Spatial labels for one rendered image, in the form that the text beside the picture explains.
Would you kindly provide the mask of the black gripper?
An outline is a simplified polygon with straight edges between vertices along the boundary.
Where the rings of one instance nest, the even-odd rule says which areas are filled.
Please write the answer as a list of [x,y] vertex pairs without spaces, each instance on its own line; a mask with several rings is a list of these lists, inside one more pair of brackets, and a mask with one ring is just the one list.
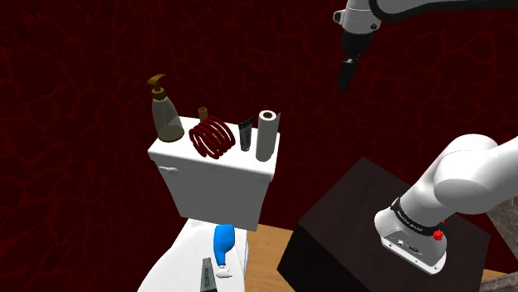
[[359,62],[359,58],[370,49],[374,33],[354,34],[343,31],[341,50],[345,58],[340,67],[338,91],[342,94],[347,91],[350,81]]

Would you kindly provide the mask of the white paper towel roll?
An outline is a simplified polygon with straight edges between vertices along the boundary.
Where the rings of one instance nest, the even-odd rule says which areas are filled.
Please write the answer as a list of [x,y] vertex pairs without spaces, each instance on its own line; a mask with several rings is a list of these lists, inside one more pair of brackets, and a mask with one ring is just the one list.
[[280,115],[265,109],[258,115],[256,158],[260,162],[269,160],[274,153]]

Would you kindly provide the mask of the dark grey squeeze tube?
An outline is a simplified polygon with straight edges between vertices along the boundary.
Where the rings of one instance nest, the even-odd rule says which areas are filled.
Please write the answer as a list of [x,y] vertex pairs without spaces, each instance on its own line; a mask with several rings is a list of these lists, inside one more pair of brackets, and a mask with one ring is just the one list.
[[240,137],[240,147],[241,151],[247,152],[252,144],[252,123],[253,118],[250,117],[245,121],[241,122],[238,125],[239,128],[239,137]]

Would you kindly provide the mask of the dark red spiral coil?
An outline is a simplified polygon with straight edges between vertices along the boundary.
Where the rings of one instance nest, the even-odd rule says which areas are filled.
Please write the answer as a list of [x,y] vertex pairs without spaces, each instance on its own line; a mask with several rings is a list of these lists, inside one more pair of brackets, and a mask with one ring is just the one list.
[[188,132],[193,146],[202,157],[219,159],[232,146],[235,137],[230,128],[219,118],[209,116]]

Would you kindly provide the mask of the dark robot stand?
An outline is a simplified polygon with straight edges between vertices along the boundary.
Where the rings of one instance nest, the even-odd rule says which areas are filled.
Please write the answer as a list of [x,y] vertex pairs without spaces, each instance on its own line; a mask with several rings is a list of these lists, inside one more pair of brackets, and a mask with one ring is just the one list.
[[458,215],[437,275],[383,247],[374,216],[408,188],[361,158],[298,221],[278,272],[295,292],[479,292],[490,236]]

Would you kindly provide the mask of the white toilet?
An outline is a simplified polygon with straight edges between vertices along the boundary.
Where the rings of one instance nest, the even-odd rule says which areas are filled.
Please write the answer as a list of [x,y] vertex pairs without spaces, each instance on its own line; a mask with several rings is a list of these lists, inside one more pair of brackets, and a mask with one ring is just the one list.
[[247,152],[235,144],[219,159],[202,157],[188,136],[172,143],[154,141],[148,154],[187,221],[137,292],[200,292],[203,259],[215,258],[213,235],[220,224],[234,226],[235,245],[226,254],[231,277],[215,279],[217,292],[245,292],[247,233],[257,229],[280,137],[277,132],[274,153],[265,162],[256,158],[257,128]]

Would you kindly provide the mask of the olive soap dispenser bottle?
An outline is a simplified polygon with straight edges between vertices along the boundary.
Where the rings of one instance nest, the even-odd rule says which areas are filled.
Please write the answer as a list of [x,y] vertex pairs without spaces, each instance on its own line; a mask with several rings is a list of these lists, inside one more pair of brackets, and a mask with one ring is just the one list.
[[184,129],[178,111],[159,84],[162,77],[165,77],[165,74],[154,75],[147,83],[153,86],[152,114],[158,138],[163,142],[172,143],[183,137]]

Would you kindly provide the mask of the blue spray bottle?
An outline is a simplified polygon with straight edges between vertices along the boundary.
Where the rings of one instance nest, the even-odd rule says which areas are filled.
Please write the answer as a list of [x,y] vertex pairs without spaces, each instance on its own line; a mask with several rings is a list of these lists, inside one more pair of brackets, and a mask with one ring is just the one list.
[[213,253],[217,262],[218,278],[229,278],[230,267],[226,264],[226,254],[235,245],[235,230],[232,224],[217,225],[213,235]]

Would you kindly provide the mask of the grey flat tube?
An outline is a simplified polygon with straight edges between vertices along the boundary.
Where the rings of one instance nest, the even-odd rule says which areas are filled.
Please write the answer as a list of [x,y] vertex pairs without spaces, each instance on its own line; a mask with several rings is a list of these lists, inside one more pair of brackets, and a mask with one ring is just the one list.
[[217,292],[217,285],[210,257],[203,259],[200,292]]

